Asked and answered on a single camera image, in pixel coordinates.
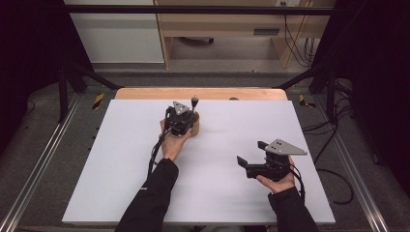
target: hand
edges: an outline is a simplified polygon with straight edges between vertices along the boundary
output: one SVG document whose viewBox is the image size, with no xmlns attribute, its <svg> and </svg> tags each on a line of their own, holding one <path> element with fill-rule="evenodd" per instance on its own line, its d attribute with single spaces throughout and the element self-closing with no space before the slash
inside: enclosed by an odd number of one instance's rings
<svg viewBox="0 0 410 232">
<path fill-rule="evenodd" d="M 161 121 L 161 131 L 165 127 L 165 121 Z M 192 129 L 188 129 L 187 133 L 182 136 L 176 136 L 171 132 L 165 137 L 161 148 L 164 159 L 170 159 L 175 161 L 184 147 L 185 141 L 187 141 L 192 134 Z"/>
<path fill-rule="evenodd" d="M 293 170 L 292 165 L 294 165 L 294 162 L 290 156 L 289 156 L 289 162 L 291 164 L 290 168 L 292 168 Z M 287 190 L 287 189 L 295 187 L 295 179 L 291 172 L 289 172 L 285 177 L 283 177 L 283 179 L 281 179 L 278 182 L 273 182 L 269 180 L 268 178 L 261 176 L 261 175 L 258 175 L 256 177 L 256 180 L 258 180 L 262 185 L 270 189 L 273 193 L 278 193 L 283 190 Z"/>
</svg>

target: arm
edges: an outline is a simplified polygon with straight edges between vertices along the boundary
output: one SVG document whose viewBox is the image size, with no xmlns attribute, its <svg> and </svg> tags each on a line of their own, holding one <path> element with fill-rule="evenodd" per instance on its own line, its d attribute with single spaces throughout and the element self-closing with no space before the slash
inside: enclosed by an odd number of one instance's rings
<svg viewBox="0 0 410 232">
<path fill-rule="evenodd" d="M 191 129 L 184 136 L 169 135 L 163 141 L 163 159 L 124 212 L 115 232 L 161 232 L 171 191 L 178 178 L 178 167 L 174 161 L 190 135 Z"/>
<path fill-rule="evenodd" d="M 272 209 L 277 214 L 279 232 L 319 231 L 295 187 L 292 173 L 278 182 L 263 176 L 257 176 L 256 179 L 274 193 L 270 193 L 268 198 Z"/>
</svg>

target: gray floor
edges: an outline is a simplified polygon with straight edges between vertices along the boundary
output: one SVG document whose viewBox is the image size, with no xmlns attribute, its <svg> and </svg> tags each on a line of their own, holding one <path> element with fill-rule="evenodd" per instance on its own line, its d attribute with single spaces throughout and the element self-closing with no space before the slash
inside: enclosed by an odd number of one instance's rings
<svg viewBox="0 0 410 232">
<path fill-rule="evenodd" d="M 117 69 L 115 72 L 108 72 L 105 69 L 100 70 L 101 74 L 126 86 L 272 87 L 305 69 L 295 63 L 288 70 L 281 69 L 269 40 L 219 39 L 213 44 L 181 40 L 176 41 L 174 45 L 178 49 L 174 49 L 172 66 L 167 71 L 150 67 L 138 69 L 136 72 L 114 67 Z M 72 229 L 112 231 L 112 227 L 109 226 L 82 228 L 61 222 L 67 201 L 87 160 L 89 149 L 93 145 L 93 137 L 98 133 L 109 100 L 115 95 L 114 91 L 107 90 L 88 78 L 86 81 L 90 87 L 85 94 L 81 94 L 78 109 L 22 214 L 16 231 L 71 231 Z M 310 96 L 306 92 L 308 82 L 309 80 L 306 80 L 287 91 L 288 99 L 294 102 L 302 128 L 326 121 L 320 107 L 310 108 L 299 105 L 300 93 L 304 94 L 308 102 L 315 102 L 318 105 L 325 100 L 324 94 Z M 101 106 L 99 109 L 92 109 L 96 95 L 101 92 L 105 93 Z M 59 117 L 57 86 L 53 84 L 34 93 L 28 105 L 29 109 L 34 107 L 33 111 L 24 117 L 14 139 L 0 157 L 1 218 L 5 218 L 12 208 L 57 126 Z M 371 149 L 367 146 L 354 117 L 346 115 L 340 119 L 338 134 L 356 166 L 359 167 L 364 183 L 389 230 L 410 231 L 410 200 L 395 181 L 390 169 L 373 163 Z M 318 154 L 329 136 L 328 132 L 306 135 L 307 145 L 313 157 Z M 317 167 L 348 176 L 340 161 L 335 142 L 329 144 Z M 330 199 L 343 201 L 348 198 L 348 187 L 340 179 L 327 173 L 319 173 L 319 176 Z M 373 231 L 363 210 L 364 206 L 357 196 L 347 205 L 331 203 L 331 208 L 337 222 L 333 225 L 321 226 L 321 231 Z M 166 231 L 187 230 L 187 228 L 167 228 Z M 240 229 L 208 227 L 207 231 L 240 231 Z"/>
</svg>

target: white cabinet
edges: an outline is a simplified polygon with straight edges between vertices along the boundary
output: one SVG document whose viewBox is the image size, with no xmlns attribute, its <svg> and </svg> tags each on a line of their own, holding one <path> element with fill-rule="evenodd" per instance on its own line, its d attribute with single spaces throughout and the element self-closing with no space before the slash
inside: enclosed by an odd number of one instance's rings
<svg viewBox="0 0 410 232">
<path fill-rule="evenodd" d="M 152 0 L 65 0 L 67 5 L 153 5 Z M 91 63 L 163 63 L 155 14 L 71 14 Z"/>
</svg>

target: black curtain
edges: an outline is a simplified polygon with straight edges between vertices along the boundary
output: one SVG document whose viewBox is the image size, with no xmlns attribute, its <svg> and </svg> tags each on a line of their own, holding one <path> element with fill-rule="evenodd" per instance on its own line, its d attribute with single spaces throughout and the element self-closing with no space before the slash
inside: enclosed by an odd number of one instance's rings
<svg viewBox="0 0 410 232">
<path fill-rule="evenodd" d="M 355 1 L 338 1 L 355 4 Z M 377 162 L 389 165 L 410 195 L 410 8 L 407 0 L 369 0 L 328 62 L 350 79 L 352 103 Z M 323 63 L 348 18 L 329 24 L 315 57 Z M 316 76 L 324 87 L 327 76 Z"/>
<path fill-rule="evenodd" d="M 63 64 L 93 70 L 70 14 L 49 12 L 47 4 L 64 1 L 0 0 L 0 154 L 21 122 L 30 94 L 57 82 Z M 81 75 L 66 70 L 75 90 L 84 91 Z"/>
</svg>

